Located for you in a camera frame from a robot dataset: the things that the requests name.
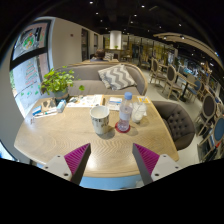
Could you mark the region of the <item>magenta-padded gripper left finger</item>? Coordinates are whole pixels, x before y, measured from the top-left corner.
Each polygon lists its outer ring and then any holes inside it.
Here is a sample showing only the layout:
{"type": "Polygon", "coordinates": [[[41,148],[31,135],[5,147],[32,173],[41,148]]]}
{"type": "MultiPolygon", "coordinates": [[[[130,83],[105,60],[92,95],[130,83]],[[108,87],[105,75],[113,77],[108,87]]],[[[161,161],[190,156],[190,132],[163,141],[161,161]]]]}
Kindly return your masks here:
{"type": "Polygon", "coordinates": [[[91,144],[87,143],[66,155],[54,156],[43,166],[43,170],[79,185],[90,154],[91,144]]]}

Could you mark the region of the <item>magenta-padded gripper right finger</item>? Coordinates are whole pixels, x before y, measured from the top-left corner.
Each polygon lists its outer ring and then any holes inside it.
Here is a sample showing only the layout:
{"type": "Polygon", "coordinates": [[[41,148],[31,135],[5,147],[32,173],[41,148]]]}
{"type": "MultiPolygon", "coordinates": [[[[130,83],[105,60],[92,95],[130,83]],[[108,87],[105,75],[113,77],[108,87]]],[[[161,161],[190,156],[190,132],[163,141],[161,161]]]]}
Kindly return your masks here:
{"type": "Polygon", "coordinates": [[[136,143],[133,144],[132,153],[144,185],[181,170],[181,167],[167,154],[158,155],[136,143]]]}

